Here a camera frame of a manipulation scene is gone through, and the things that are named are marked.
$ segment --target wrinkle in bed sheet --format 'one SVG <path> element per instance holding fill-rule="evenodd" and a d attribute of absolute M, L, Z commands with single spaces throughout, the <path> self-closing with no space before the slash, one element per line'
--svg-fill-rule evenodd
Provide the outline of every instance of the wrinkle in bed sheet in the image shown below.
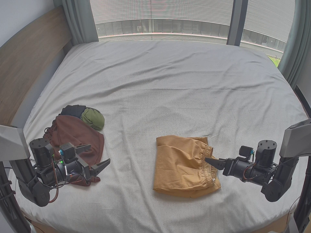
<path fill-rule="evenodd" d="M 301 192 L 306 158 L 275 203 L 259 186 L 221 173 L 221 188 L 195 200 L 152 190 L 161 135 L 207 136 L 217 158 L 271 139 L 279 146 L 278 162 L 284 130 L 307 117 L 264 53 L 182 41 L 77 45 L 34 106 L 24 128 L 27 142 L 41 137 L 68 104 L 87 104 L 105 117 L 102 160 L 111 164 L 101 181 L 67 185 L 43 208 L 16 187 L 21 209 L 61 232 L 250 232 L 285 215 Z"/>

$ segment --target curtain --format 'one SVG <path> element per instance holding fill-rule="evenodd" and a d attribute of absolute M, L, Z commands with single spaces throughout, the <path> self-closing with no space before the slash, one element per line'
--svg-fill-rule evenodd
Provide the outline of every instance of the curtain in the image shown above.
<path fill-rule="evenodd" d="M 72 34 L 72 45 L 98 41 L 90 0 L 53 0 L 62 5 Z"/>
<path fill-rule="evenodd" d="M 299 74 L 304 68 L 311 48 L 311 0 L 295 0 L 295 14 L 292 28 L 279 63 L 279 70 L 290 86 L 296 87 Z"/>

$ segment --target green garment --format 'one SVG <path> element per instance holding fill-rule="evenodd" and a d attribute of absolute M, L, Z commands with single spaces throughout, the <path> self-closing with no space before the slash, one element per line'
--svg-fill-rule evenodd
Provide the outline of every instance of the green garment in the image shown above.
<path fill-rule="evenodd" d="M 81 119 L 95 130 L 102 130 L 105 122 L 104 116 L 93 108 L 86 108 L 81 115 Z"/>

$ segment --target wooden headboard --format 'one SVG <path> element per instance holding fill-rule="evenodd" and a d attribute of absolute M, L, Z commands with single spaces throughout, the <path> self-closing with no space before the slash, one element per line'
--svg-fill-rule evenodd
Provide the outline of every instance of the wooden headboard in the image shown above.
<path fill-rule="evenodd" d="M 59 6 L 25 26 L 0 48 L 0 124 L 11 124 L 32 84 L 71 38 Z"/>

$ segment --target grass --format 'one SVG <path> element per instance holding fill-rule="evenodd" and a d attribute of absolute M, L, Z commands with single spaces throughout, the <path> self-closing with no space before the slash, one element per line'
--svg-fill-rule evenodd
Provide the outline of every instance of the grass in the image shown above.
<path fill-rule="evenodd" d="M 270 60 L 272 60 L 272 62 L 275 64 L 275 66 L 277 67 L 280 63 L 280 60 L 279 58 L 274 58 L 274 57 L 271 57 L 271 56 L 268 56 L 270 58 Z"/>

